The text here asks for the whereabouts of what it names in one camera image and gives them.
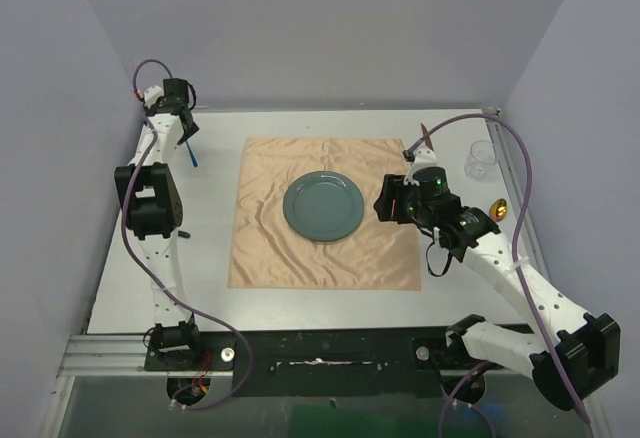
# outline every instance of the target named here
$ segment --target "beige cloth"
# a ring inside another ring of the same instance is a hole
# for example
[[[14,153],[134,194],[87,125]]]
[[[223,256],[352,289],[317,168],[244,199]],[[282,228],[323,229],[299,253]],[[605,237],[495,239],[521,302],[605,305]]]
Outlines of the beige cloth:
[[[393,139],[249,138],[238,184],[229,286],[419,290],[415,228],[380,223],[373,210],[384,175],[407,171],[402,149]],[[362,223],[338,242],[312,242],[284,217],[287,188],[312,171],[342,173],[364,197]]]

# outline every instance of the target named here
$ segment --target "plate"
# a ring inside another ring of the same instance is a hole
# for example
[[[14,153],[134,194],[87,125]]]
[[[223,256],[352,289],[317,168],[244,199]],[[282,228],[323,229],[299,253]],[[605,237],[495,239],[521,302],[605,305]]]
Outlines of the plate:
[[[298,234],[313,241],[337,241],[353,233],[364,216],[356,184],[340,173],[315,171],[287,189],[284,217]]]

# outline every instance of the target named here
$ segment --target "white wall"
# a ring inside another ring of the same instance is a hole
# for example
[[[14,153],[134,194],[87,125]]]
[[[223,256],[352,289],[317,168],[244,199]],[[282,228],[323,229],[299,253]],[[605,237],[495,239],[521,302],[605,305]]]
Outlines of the white wall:
[[[97,286],[136,103],[86,0],[0,0],[0,436],[36,436]]]
[[[562,0],[89,0],[216,107],[501,105]]]
[[[620,375],[602,389],[615,438],[638,436],[639,3],[565,0],[506,105],[553,281],[622,328]]]

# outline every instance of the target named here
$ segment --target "green mat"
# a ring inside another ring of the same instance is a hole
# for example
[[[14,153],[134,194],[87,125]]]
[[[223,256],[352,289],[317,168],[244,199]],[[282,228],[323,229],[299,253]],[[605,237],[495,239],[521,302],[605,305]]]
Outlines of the green mat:
[[[435,438],[438,423],[400,420],[389,416],[296,405],[291,410],[289,438]],[[447,423],[446,438],[486,438],[489,430],[456,428]]]

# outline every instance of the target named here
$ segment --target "screw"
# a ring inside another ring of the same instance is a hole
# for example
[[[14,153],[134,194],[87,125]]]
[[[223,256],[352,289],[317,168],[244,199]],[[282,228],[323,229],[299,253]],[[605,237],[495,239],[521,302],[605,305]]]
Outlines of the screw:
[[[222,353],[220,353],[220,358],[222,358],[222,361],[224,361],[225,363],[229,363],[233,361],[233,357],[235,355],[236,352],[233,351],[233,348],[225,348],[224,350],[222,350]]]
[[[427,361],[429,359],[429,348],[421,346],[416,350],[416,356],[420,361]]]

